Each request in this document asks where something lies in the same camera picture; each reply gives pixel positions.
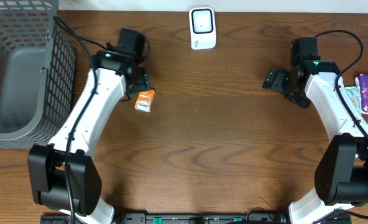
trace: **orange snack package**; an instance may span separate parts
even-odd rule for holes
[[[155,90],[148,90],[139,93],[134,108],[139,111],[150,112],[151,104],[154,100]]]

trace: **wooden table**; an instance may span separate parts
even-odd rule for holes
[[[186,12],[60,14],[80,35],[101,43],[116,43],[123,27],[151,42],[145,63],[156,89],[151,113],[135,111],[135,100],[120,103],[96,151],[102,196],[123,212],[285,208],[313,188],[329,142],[314,106],[304,110],[261,88],[267,72],[290,68],[291,40],[347,29],[363,40],[365,53],[345,81],[353,85],[355,76],[368,73],[368,15],[219,12],[217,46],[195,51]],[[331,34],[319,38],[319,53],[343,69],[359,47],[349,36]],[[80,52],[76,99],[88,70]],[[52,212],[33,203],[27,154],[0,149],[0,223],[39,223]],[[368,214],[368,205],[354,210]]]

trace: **gray wire basket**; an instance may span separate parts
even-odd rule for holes
[[[0,0],[0,147],[46,144],[71,110],[76,57],[56,0]]]

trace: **white device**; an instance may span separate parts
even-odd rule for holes
[[[210,7],[190,10],[191,47],[194,50],[211,49],[216,46],[216,18]]]

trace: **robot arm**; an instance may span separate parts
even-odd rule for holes
[[[331,141],[335,135],[341,135],[349,133],[354,137],[363,137],[359,129],[354,125],[353,120],[349,116],[348,112],[341,103],[337,93],[334,90],[334,80],[336,79],[335,73],[320,72],[317,75],[309,77],[305,93],[308,99],[314,104],[322,123],[328,133],[329,141]],[[346,100],[347,105],[350,106],[353,114],[360,120],[362,127],[368,133],[368,124],[362,118],[362,116],[356,111],[353,103],[348,97],[346,90],[344,89],[343,78],[340,78],[339,85],[342,91],[343,97]],[[293,224],[297,223],[312,223],[329,213],[335,208],[341,208],[348,210],[353,205],[350,203],[336,203],[334,205],[325,205],[325,203],[319,198],[315,187],[309,191],[302,199],[293,202],[289,206],[289,216]]]
[[[93,163],[98,140],[113,108],[124,95],[150,89],[144,68],[137,66],[145,37],[135,30],[123,29],[117,47],[93,56],[98,78],[97,92],[83,113],[71,142],[70,182],[76,218],[87,224],[111,223],[114,209],[101,197],[101,178]],[[48,146],[34,145],[28,155],[30,182],[34,201],[48,208],[70,214],[70,201],[65,173],[56,169],[63,165],[68,134],[78,114],[93,91],[93,71],[65,124],[49,141]]]
[[[77,149],[80,149],[82,150],[81,153],[93,159],[99,137],[109,115],[126,92],[124,75],[117,75],[116,71],[105,68],[98,68],[96,74],[98,76],[97,94],[95,94],[88,109],[83,114],[75,132],[75,140],[71,144],[71,153],[75,153]],[[71,131],[78,113],[89,98],[93,86],[93,72],[90,70],[85,89],[74,109],[62,128],[48,143],[49,145],[54,145],[55,150],[65,152],[68,133]],[[71,213],[69,209],[61,209],[60,211],[66,214]],[[113,216],[114,208],[108,205],[101,197],[90,215],[84,217],[76,214],[76,217],[85,223],[110,223]]]
[[[291,43],[291,65],[290,72],[271,69],[263,88],[273,89],[303,108],[312,102],[328,133],[330,145],[316,169],[315,187],[288,208],[290,223],[314,223],[335,209],[368,203],[368,143],[336,93],[339,69],[334,62],[320,60],[316,38]],[[356,111],[341,77],[338,84],[344,101],[368,134],[368,124]],[[354,166],[355,157],[365,164]]]

